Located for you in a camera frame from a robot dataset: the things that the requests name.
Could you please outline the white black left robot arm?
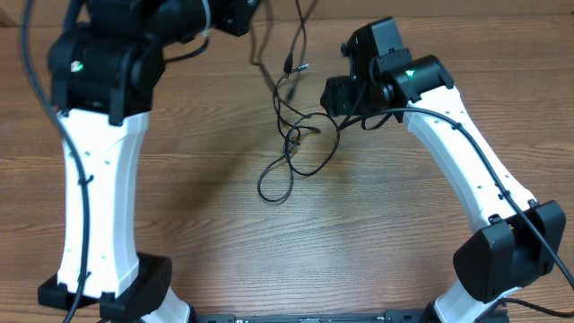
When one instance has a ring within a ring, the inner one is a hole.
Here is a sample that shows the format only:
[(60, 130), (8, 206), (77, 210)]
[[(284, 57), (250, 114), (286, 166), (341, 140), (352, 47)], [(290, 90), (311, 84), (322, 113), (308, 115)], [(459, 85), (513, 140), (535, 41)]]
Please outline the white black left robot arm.
[(189, 322), (170, 258), (135, 246), (139, 155), (164, 73), (163, 49), (210, 29), (247, 33), (248, 0), (73, 1), (48, 55), (44, 100), (63, 136), (65, 245), (41, 305), (74, 314), (98, 304), (109, 322)]

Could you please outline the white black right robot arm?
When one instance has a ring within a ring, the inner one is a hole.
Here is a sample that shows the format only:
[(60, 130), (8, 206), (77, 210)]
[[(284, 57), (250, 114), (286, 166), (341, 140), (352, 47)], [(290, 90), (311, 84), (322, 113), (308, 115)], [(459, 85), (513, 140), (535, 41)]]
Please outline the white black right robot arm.
[(447, 68), (413, 58), (394, 19), (356, 30), (341, 46), (350, 73), (329, 78), (321, 104), (345, 126), (391, 118), (430, 152), (455, 191), (471, 229), (453, 256), (455, 283), (424, 309), (387, 310), (386, 322), (505, 322), (517, 290), (563, 268), (566, 216), (540, 203), (506, 169), (465, 109)]

